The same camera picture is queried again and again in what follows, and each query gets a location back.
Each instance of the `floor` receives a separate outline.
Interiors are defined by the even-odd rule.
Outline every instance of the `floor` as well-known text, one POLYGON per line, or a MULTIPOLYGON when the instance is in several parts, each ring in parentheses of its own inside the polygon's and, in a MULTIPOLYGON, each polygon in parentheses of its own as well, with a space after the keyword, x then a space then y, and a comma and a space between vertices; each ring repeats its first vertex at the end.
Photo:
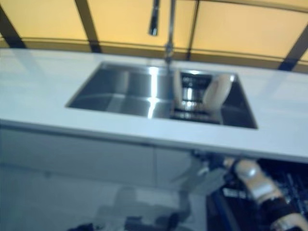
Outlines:
POLYGON ((164 225, 179 214, 176 231, 205 231, 205 198, 153 188, 0 167, 1 231, 66 231, 93 223, 123 231, 128 217, 164 225))

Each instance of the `cabinet door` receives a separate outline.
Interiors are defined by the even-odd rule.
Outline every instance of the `cabinet door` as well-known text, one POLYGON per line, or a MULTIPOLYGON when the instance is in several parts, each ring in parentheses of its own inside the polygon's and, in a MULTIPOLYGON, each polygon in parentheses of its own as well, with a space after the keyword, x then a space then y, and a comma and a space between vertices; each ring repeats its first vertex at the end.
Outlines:
POLYGON ((203 164, 192 157, 189 151, 156 148, 155 154, 158 187, 206 195, 224 184, 225 171, 221 169, 199 177, 197 172, 203 164))
POLYGON ((20 130, 0 130, 1 162, 99 180, 154 185, 152 147, 20 130))

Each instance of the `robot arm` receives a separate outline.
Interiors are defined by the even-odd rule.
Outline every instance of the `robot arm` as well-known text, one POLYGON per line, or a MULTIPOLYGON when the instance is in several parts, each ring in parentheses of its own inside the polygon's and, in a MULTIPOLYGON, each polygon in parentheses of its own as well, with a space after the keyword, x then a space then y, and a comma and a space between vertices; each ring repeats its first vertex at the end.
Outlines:
POLYGON ((265 212, 271 230, 308 231, 308 222, 287 204, 280 189, 263 173, 257 162, 214 155, 209 159, 209 166, 199 173, 204 174, 217 167, 227 169, 243 182, 253 200, 265 212))

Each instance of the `stainless steel sink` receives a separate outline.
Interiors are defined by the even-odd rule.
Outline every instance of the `stainless steel sink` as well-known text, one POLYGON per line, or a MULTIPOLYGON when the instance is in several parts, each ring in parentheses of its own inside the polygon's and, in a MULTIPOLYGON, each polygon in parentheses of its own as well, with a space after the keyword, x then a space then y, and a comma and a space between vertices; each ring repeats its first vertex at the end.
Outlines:
MULTIPOLYGON (((181 70, 180 74, 183 80, 182 91, 185 92, 193 85, 201 89, 198 86, 199 83, 203 86, 208 85, 217 72, 181 70)), ((187 110, 175 108, 172 75, 173 73, 167 75, 165 68, 103 63, 73 96, 67 106, 148 118, 169 118, 257 128, 237 76, 232 82, 230 93, 221 109, 209 115, 206 112, 191 110, 191 108, 187 110)), ((200 103, 193 97, 191 101, 183 100, 185 105, 200 103)))
POLYGON ((172 101, 165 69, 102 64, 69 107, 169 118, 172 101))

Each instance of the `faucet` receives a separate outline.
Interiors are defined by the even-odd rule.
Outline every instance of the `faucet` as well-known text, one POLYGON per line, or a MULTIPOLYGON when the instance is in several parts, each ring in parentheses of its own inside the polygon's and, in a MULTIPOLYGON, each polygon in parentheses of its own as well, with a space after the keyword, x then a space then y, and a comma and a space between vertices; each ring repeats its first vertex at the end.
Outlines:
MULTIPOLYGON (((174 15, 175 15, 175 2, 170 0, 170 21, 169 21, 169 35, 168 42, 165 45, 165 62, 167 64, 167 72, 170 74, 170 63, 173 56, 173 30, 174 30, 174 15)), ((150 21, 149 34, 152 36, 158 35, 158 13, 159 13, 159 0, 153 0, 152 16, 150 21)))

